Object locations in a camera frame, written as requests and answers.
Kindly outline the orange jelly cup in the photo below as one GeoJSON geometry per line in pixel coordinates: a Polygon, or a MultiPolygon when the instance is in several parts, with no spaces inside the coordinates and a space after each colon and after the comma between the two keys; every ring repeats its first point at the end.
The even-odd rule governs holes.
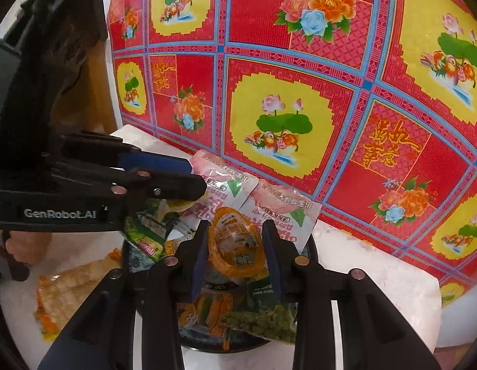
{"type": "Polygon", "coordinates": [[[266,264],[256,225],[229,207],[215,212],[208,233],[208,257],[213,267],[228,278],[255,277],[266,264]]]}

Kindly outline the colourful gummy candy bag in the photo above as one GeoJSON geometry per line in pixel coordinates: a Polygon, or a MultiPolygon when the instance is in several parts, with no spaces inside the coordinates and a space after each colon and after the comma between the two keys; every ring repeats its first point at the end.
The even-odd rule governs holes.
{"type": "Polygon", "coordinates": [[[205,352],[227,352],[231,327],[225,318],[232,312],[234,298],[222,291],[202,291],[194,302],[177,304],[179,336],[182,345],[205,352]]]}

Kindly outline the blue patterned ceramic plate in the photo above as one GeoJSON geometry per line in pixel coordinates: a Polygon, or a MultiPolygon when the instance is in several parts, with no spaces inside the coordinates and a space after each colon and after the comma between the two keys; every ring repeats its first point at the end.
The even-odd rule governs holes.
{"type": "MultiPolygon", "coordinates": [[[[191,231],[160,243],[156,237],[130,232],[125,235],[122,266],[131,273],[149,270],[153,259],[173,255],[194,234],[191,231]]],[[[234,282],[209,262],[196,299],[177,304],[182,345],[213,353],[247,351],[271,341],[293,344],[296,314],[296,303],[279,302],[267,266],[256,276],[234,282]]]]}

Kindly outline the pink white snack bag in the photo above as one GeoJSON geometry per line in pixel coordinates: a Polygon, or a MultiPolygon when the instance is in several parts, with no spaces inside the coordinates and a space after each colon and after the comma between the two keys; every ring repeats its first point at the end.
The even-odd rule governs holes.
{"type": "Polygon", "coordinates": [[[239,211],[261,231],[266,220],[273,220],[279,236],[295,244],[298,253],[310,239],[321,204],[282,185],[270,184],[260,179],[239,211]]]}

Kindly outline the small green pea packet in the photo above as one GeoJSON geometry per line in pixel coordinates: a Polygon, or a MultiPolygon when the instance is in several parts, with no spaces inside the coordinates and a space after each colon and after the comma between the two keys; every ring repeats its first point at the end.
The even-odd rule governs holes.
{"type": "Polygon", "coordinates": [[[164,243],[178,219],[164,199],[148,199],[145,207],[125,219],[126,240],[154,262],[165,257],[164,243]]]}

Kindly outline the red yellow floral cloth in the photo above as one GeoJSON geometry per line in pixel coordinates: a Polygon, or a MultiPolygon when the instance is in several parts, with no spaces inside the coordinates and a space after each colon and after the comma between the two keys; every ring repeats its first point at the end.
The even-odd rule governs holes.
{"type": "Polygon", "coordinates": [[[465,0],[111,0],[122,120],[477,285],[477,15],[465,0]]]}

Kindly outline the pink snack packet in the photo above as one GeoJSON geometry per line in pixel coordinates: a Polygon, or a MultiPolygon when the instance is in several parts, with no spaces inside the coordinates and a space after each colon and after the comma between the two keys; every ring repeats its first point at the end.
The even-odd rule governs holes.
{"type": "Polygon", "coordinates": [[[256,176],[235,169],[206,150],[196,152],[190,163],[194,174],[205,180],[207,189],[202,198],[182,212],[185,217],[212,221],[221,207],[238,211],[259,183],[256,176]]]}

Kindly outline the wooden cabinet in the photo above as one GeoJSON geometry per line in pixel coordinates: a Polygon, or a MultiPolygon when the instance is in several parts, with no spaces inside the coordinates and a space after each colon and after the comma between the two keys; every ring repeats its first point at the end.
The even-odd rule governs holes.
{"type": "Polygon", "coordinates": [[[60,96],[51,111],[51,123],[60,134],[80,131],[111,134],[117,129],[107,71],[106,42],[86,57],[76,83],[60,96]]]}

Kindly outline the orange chip bag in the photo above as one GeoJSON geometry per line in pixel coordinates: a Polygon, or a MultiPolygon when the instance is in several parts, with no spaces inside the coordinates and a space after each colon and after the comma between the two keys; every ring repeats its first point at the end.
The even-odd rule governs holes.
{"type": "Polygon", "coordinates": [[[121,266],[121,251],[59,274],[39,276],[34,317],[45,342],[53,342],[102,278],[121,266]]]}

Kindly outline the green pea snack bag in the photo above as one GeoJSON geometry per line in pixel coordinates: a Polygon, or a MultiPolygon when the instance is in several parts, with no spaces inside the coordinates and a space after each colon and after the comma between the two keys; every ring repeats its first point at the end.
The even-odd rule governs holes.
{"type": "Polygon", "coordinates": [[[222,317],[221,323],[269,341],[293,344],[296,337],[296,303],[282,303],[273,289],[270,276],[250,278],[244,302],[222,317]]]}

